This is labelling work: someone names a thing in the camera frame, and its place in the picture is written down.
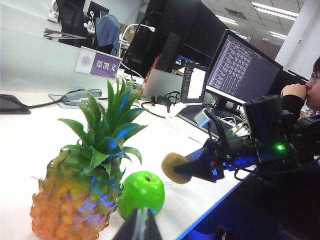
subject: hand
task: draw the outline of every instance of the hand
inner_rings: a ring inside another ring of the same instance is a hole
[[[305,101],[307,98],[307,87],[299,83],[287,85],[282,89],[280,98],[286,95],[295,95]]]

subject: green apple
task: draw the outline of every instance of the green apple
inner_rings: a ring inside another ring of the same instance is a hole
[[[124,180],[122,186],[123,190],[117,198],[117,203],[118,210],[125,219],[135,207],[150,208],[153,215],[156,215],[164,205],[164,184],[151,172],[134,172]]]

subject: name plate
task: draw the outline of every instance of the name plate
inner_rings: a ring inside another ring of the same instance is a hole
[[[75,71],[114,79],[121,60],[119,57],[82,46]]]

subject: pineapple crown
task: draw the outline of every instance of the pineapple crown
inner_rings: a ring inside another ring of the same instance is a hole
[[[61,118],[59,121],[67,124],[80,138],[76,145],[66,145],[89,161],[84,173],[89,174],[97,166],[104,166],[110,175],[113,163],[121,158],[130,160],[127,153],[134,154],[142,162],[141,154],[133,147],[123,146],[124,142],[146,126],[132,123],[144,110],[133,108],[134,100],[141,97],[140,88],[132,90],[134,83],[126,83],[123,79],[120,87],[119,77],[116,77],[116,91],[107,82],[108,106],[105,109],[96,99],[88,95],[85,106],[79,106],[87,121],[87,132],[84,126],[75,120]]]

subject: artificial pineapple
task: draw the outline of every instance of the artificial pineapple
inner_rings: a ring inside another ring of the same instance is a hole
[[[117,208],[124,174],[121,158],[131,153],[141,161],[137,149],[123,146],[144,128],[132,123],[143,109],[130,109],[140,89],[131,91],[132,82],[122,82],[121,88],[118,79],[116,83],[116,93],[107,84],[107,110],[91,95],[86,106],[80,107],[87,132],[75,120],[59,119],[80,141],[63,147],[48,164],[45,179],[39,180],[39,193],[32,196],[32,231],[43,240],[96,240]]]

